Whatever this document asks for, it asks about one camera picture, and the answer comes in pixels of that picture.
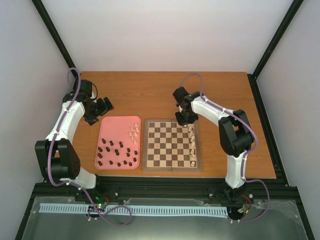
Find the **tall white chess piece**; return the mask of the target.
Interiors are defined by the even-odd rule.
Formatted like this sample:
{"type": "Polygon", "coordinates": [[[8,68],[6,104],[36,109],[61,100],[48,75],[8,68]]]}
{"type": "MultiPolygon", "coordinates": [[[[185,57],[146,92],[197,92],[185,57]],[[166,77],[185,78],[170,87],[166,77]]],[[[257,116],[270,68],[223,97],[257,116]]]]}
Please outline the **tall white chess piece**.
{"type": "Polygon", "coordinates": [[[191,148],[194,148],[194,147],[195,147],[195,145],[196,145],[196,144],[195,144],[195,142],[194,142],[194,141],[192,141],[192,142],[190,143],[190,147],[191,147],[191,148]]]}

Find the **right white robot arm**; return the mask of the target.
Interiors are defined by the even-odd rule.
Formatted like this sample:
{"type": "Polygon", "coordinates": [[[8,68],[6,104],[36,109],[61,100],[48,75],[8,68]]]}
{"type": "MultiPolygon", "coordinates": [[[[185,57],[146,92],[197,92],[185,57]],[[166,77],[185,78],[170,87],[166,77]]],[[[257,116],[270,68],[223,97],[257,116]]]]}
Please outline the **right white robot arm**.
{"type": "Polygon", "coordinates": [[[188,93],[182,86],[172,95],[179,107],[175,113],[179,125],[193,124],[201,115],[218,127],[220,146],[227,156],[223,194],[228,202],[235,202],[243,193],[247,155],[256,140],[246,113],[224,108],[198,91],[188,93]]]}

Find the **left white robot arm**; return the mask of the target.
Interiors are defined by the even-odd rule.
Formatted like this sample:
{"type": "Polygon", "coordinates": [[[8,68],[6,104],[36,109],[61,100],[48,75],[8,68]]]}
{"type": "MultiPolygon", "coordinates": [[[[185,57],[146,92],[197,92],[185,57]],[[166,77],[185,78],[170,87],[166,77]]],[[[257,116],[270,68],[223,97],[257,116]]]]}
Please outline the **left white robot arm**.
{"type": "Polygon", "coordinates": [[[35,153],[41,175],[52,185],[74,184],[79,189],[87,189],[86,195],[92,201],[103,198],[104,188],[98,184],[95,174],[81,167],[72,143],[81,118],[90,126],[99,121],[114,107],[110,100],[98,98],[93,92],[96,86],[83,79],[80,87],[67,93],[62,99],[62,110],[52,131],[44,140],[35,143],[35,153]]]}

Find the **wooden chess board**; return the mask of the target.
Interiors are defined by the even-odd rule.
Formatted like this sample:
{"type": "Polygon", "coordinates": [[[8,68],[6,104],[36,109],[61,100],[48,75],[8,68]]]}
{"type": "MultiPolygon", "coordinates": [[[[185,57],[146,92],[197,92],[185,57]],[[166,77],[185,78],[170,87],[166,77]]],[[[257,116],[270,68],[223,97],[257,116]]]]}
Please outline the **wooden chess board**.
{"type": "Polygon", "coordinates": [[[179,125],[175,119],[146,119],[144,124],[143,171],[200,172],[202,153],[198,123],[179,125]],[[195,137],[191,148],[189,127],[195,137]]]}

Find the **pink plastic tray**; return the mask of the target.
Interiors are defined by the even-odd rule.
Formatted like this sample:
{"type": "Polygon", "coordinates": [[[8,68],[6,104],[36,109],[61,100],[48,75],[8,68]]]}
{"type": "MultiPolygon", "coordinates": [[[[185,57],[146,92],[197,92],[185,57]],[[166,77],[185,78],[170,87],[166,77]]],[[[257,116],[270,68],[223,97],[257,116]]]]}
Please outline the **pink plastic tray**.
{"type": "Polygon", "coordinates": [[[136,169],[140,164],[141,133],[141,118],[138,116],[107,116],[103,118],[97,142],[95,167],[98,170],[136,169]],[[138,124],[139,132],[136,132],[135,123],[138,124]],[[137,144],[133,143],[129,132],[132,133],[137,144]],[[119,142],[123,143],[123,148],[120,148],[119,142]],[[130,157],[126,155],[127,148],[131,150],[130,157]],[[115,149],[119,151],[119,155],[116,155],[115,149]]]}

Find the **transparent plastic sheet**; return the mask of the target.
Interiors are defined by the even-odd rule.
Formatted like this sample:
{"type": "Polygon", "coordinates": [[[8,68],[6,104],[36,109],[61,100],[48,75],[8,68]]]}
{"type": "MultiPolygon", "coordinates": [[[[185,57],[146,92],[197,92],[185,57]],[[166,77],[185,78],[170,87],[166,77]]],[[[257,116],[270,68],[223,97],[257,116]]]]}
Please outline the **transparent plastic sheet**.
{"type": "MultiPolygon", "coordinates": [[[[249,223],[227,217],[123,216],[70,213],[39,213],[41,203],[86,204],[72,197],[37,197],[27,221],[23,240],[306,240],[297,205],[272,202],[269,209],[255,201],[248,217],[264,216],[249,223]]],[[[220,207],[189,199],[137,199],[128,206],[220,207]]]]}

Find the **black aluminium frame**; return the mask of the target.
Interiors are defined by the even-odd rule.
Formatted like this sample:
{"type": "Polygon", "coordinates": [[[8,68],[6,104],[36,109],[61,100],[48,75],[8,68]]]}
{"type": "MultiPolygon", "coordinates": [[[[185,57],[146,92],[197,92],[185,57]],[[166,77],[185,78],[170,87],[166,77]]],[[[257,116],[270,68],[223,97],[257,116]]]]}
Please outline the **black aluminium frame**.
{"type": "MultiPolygon", "coordinates": [[[[41,0],[32,0],[32,3],[35,9],[37,10],[38,14],[40,15],[43,23],[45,24],[52,39],[57,45],[67,66],[75,67],[75,64],[73,63],[71,56],[68,53],[68,50],[65,47],[63,40],[61,39],[54,23],[52,22],[50,15],[48,14],[43,2],[41,0]]],[[[279,27],[277,28],[274,36],[272,37],[268,47],[264,51],[253,74],[247,73],[247,79],[249,82],[248,84],[251,88],[252,96],[255,102],[255,108],[259,115],[259,120],[261,122],[261,127],[264,133],[264,139],[266,141],[270,159],[272,161],[273,169],[276,175],[275,179],[261,178],[261,180],[264,180],[267,187],[271,187],[269,188],[271,200],[295,200],[295,203],[297,204],[297,210],[299,213],[298,218],[302,221],[302,226],[304,232],[306,233],[306,237],[308,238],[308,240],[315,240],[298,188],[296,186],[289,185],[289,181],[285,173],[285,169],[278,151],[274,134],[270,126],[265,105],[263,103],[262,96],[257,84],[258,76],[262,72],[264,66],[268,62],[270,56],[272,55],[273,51],[275,50],[277,44],[281,40],[282,36],[284,35],[285,31],[287,30],[297,11],[301,7],[302,3],[303,0],[293,0],[285,16],[283,17],[279,27]]],[[[173,197],[187,197],[187,199],[191,199],[192,197],[200,197],[200,195],[196,195],[196,193],[200,193],[200,190],[207,190],[207,193],[211,194],[213,192],[210,192],[209,190],[222,190],[223,184],[226,185],[226,183],[222,182],[222,178],[206,179],[207,180],[201,180],[198,177],[195,178],[195,180],[192,182],[191,178],[186,177],[170,178],[162,176],[101,176],[98,177],[98,190],[90,190],[90,193],[94,193],[95,195],[97,195],[99,192],[102,194],[102,190],[106,190],[107,186],[118,186],[116,184],[120,184],[120,186],[125,190],[124,195],[120,195],[121,199],[123,200],[125,199],[125,197],[132,196],[138,198],[159,196],[169,199],[173,199],[173,197]]],[[[36,183],[15,239],[22,240],[23,234],[26,232],[27,217],[30,217],[31,215],[30,213],[27,214],[27,210],[31,210],[31,203],[34,203],[35,197],[72,196],[76,197],[76,200],[84,200],[85,193],[80,193],[79,195],[79,191],[80,190],[77,190],[77,192],[76,190],[71,190],[71,187],[67,186],[63,186],[61,188],[58,188],[58,190],[54,190],[53,186],[49,186],[49,179],[47,177],[44,178],[43,183],[36,183]]]]}

